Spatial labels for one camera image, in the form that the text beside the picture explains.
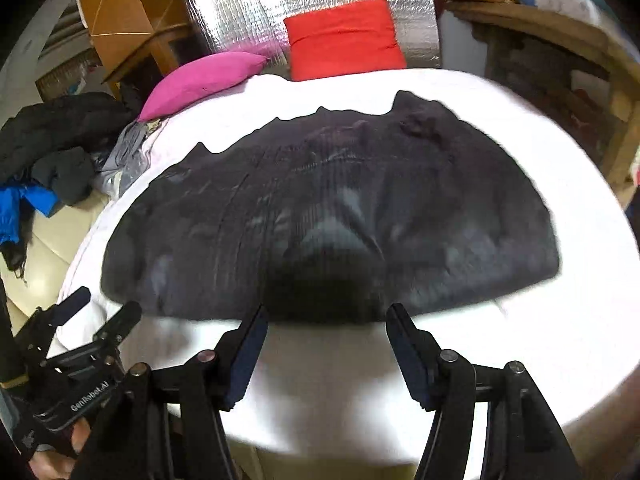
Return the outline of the gloved left hand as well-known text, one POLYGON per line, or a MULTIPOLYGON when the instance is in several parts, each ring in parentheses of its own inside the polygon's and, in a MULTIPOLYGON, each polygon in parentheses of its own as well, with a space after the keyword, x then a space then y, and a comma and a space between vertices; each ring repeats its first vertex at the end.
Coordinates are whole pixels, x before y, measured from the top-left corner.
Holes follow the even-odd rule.
POLYGON ((9 396, 6 429, 23 462, 36 479, 69 479, 91 427, 85 417, 58 434, 35 423, 27 404, 9 396))

